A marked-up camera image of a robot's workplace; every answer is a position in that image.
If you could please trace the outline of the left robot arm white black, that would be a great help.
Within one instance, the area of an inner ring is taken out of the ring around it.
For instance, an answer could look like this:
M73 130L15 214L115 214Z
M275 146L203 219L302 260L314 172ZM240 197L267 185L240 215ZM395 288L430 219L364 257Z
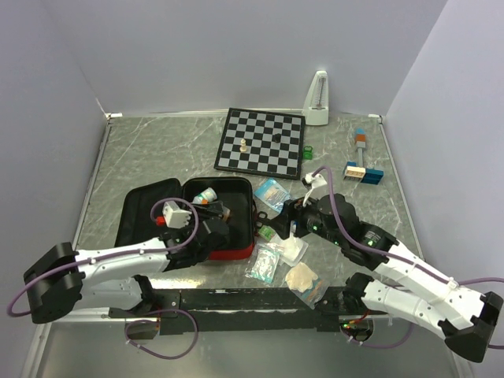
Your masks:
M207 261L230 239L230 210L221 201L165 198L153 206L163 234L133 245L76 250L59 243L24 274L31 319L59 320L78 309L116 308L145 317L158 307L148 276Z

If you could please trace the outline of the green small box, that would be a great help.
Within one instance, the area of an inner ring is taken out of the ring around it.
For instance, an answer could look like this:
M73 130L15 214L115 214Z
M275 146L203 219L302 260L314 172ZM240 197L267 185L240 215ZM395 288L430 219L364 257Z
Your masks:
M275 237L276 232L271 227L263 225L259 228L258 235L269 242Z

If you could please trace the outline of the white medicine bottle green label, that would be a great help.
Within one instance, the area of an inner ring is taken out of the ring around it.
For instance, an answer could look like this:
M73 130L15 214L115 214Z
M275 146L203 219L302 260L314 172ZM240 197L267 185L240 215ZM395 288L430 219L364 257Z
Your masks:
M206 205L217 200L217 193L211 187L194 196L192 203L195 205Z

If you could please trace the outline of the black red medicine kit case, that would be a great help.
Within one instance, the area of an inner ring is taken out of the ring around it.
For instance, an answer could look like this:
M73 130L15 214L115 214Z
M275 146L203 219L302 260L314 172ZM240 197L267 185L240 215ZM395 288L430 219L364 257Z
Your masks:
M182 184L176 178L137 187L126 194L115 247L141 243L174 232L181 243L192 233L195 218L182 198L193 205L201 223L228 227L228 241L215 248L214 261L248 258L254 248L255 202L249 180L242 177L199 177Z

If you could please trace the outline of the brown medicine bottle orange label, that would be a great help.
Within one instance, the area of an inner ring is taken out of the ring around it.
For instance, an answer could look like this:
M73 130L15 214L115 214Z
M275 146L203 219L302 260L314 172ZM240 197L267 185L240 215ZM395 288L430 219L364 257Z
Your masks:
M222 209L222 220L225 222L229 222L231 219L232 212L228 207L223 207Z

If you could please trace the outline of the white gauze pad bag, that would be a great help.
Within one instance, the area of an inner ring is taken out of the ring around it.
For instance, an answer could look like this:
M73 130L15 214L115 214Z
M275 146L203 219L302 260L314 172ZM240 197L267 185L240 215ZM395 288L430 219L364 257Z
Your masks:
M296 237L293 232L287 239L275 235L271 242L280 246L280 262L291 267L301 261L309 245L305 240Z

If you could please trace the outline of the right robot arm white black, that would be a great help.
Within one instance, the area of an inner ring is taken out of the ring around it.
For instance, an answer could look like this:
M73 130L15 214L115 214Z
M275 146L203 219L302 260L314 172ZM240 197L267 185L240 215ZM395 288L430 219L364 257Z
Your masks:
M434 269L390 233L360 220L342 195L288 200L269 226L281 239L317 235L338 246L354 264L397 284L392 287L363 273L354 274L343 296L351 313L367 308L417 324L475 363L481 363L492 348L502 297L473 290Z

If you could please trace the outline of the blue white gauze packet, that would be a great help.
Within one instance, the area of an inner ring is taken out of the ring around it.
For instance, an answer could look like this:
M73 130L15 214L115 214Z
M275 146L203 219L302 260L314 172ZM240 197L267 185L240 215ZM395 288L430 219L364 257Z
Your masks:
M258 189L255 190L254 195L277 213L282 211L286 201L291 200L289 191L273 178L268 178L263 182Z

